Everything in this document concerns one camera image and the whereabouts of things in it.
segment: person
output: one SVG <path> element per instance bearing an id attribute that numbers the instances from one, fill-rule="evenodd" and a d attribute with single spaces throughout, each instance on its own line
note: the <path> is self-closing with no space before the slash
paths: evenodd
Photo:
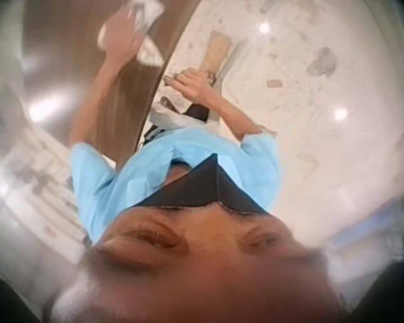
<path id="1" fill-rule="evenodd" d="M 240 146 L 201 129 L 164 131 L 115 172 L 90 145 L 100 103 L 143 32 L 121 8 L 106 25 L 106 58 L 70 135 L 79 216 L 93 246 L 44 322 L 337 322 L 341 306 L 320 252 L 269 210 L 277 148 L 207 76 L 165 82 L 217 112 Z"/>

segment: marble floor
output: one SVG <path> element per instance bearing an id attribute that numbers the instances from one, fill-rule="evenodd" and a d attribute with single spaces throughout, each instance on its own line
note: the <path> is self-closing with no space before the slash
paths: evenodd
<path id="1" fill-rule="evenodd" d="M 273 1 L 264 14 L 265 2 L 202 1 L 166 73 L 199 68 L 212 30 L 247 41 L 222 94 L 278 133 L 272 211 L 319 245 L 404 191 L 404 74 L 371 1 Z M 161 96 L 189 105 L 168 87 Z"/>

